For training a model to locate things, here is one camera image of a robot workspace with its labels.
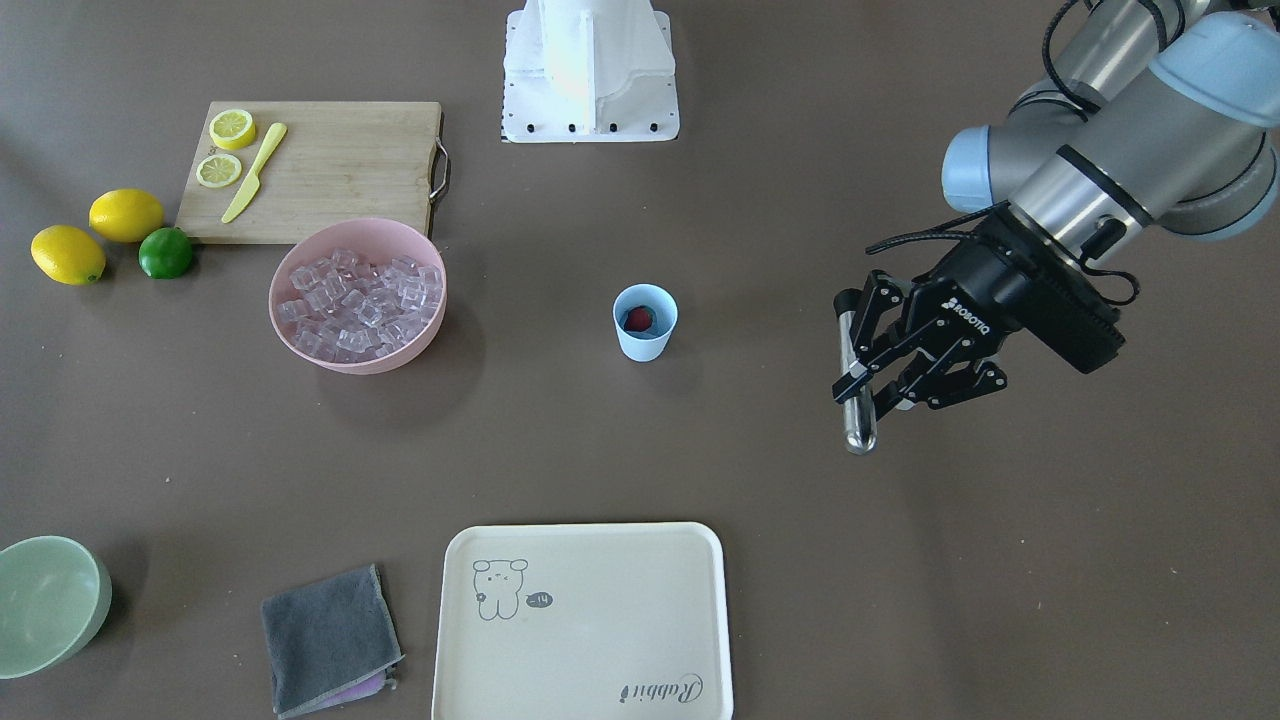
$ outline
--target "lemon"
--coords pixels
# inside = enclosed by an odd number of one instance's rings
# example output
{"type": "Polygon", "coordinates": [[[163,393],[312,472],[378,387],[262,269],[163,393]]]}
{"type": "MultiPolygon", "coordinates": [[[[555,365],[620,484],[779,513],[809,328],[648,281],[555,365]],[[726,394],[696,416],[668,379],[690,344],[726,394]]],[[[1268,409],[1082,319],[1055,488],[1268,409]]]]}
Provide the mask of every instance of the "lemon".
{"type": "Polygon", "coordinates": [[[209,123],[209,137],[214,138],[214,145],[223,150],[239,150],[257,137],[253,115],[248,110],[238,108],[223,110],[214,115],[209,123]]]}
{"type": "Polygon", "coordinates": [[[196,182],[205,187],[227,187],[239,177],[241,161],[234,155],[218,152],[196,165],[196,182]]]}
{"type": "Polygon", "coordinates": [[[102,277],[106,254],[90,234],[72,225],[51,225],[31,240],[31,259],[50,278],[88,284],[102,277]]]}
{"type": "Polygon", "coordinates": [[[136,187],[113,190],[88,209],[88,227],[111,242],[141,242],[164,224],[164,206],[136,187]]]}

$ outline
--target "bear drawing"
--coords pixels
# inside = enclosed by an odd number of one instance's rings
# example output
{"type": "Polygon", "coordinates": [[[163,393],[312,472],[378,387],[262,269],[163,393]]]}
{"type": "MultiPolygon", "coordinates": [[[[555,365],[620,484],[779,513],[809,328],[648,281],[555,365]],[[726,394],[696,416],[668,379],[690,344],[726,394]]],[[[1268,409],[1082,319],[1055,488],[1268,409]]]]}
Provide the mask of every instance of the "bear drawing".
{"type": "Polygon", "coordinates": [[[476,560],[471,564],[476,571],[472,584],[476,588],[476,602],[480,603],[480,619],[500,618],[511,620],[520,609],[520,588],[525,587],[527,560],[476,560]]]}

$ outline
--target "wooden cutting board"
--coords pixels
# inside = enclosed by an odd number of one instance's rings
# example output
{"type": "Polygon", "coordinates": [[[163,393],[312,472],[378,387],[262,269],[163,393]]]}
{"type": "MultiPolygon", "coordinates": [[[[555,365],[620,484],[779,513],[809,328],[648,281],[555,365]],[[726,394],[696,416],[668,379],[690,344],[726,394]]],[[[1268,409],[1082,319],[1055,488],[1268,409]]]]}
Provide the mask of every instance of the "wooden cutting board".
{"type": "Polygon", "coordinates": [[[428,234],[439,133],[439,102],[211,102],[174,224],[206,243],[292,245],[352,218],[390,218],[428,234]],[[214,115],[229,108],[248,110],[257,127],[257,138],[241,150],[220,150],[209,137],[214,115]],[[227,152],[248,173],[266,128],[278,122],[288,132],[259,176],[262,187],[224,224],[241,181],[204,187],[196,165],[227,152]]]}

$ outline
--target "cutting board handle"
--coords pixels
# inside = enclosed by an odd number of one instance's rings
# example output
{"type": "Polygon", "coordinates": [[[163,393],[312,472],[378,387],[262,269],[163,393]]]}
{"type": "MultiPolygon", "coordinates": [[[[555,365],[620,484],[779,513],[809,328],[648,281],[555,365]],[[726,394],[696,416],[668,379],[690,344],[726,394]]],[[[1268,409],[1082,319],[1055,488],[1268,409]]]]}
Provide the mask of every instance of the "cutting board handle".
{"type": "MultiPolygon", "coordinates": [[[[440,151],[440,158],[444,158],[444,168],[440,170],[440,184],[431,188],[431,193],[426,196],[426,201],[434,204],[435,199],[444,195],[444,190],[449,187],[449,152],[444,149],[440,138],[435,138],[435,149],[440,151]]],[[[431,167],[431,177],[435,177],[435,165],[431,167]]]]}

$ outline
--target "green bowl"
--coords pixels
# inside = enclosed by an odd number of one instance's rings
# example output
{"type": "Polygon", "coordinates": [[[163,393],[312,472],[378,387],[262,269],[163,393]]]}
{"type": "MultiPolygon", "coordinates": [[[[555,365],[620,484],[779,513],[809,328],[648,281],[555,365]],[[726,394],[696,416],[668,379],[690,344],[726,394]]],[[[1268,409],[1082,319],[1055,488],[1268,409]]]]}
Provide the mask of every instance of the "green bowl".
{"type": "Polygon", "coordinates": [[[45,536],[0,551],[0,680],[76,655],[110,606],[111,578],[81,543],[45,536]]]}

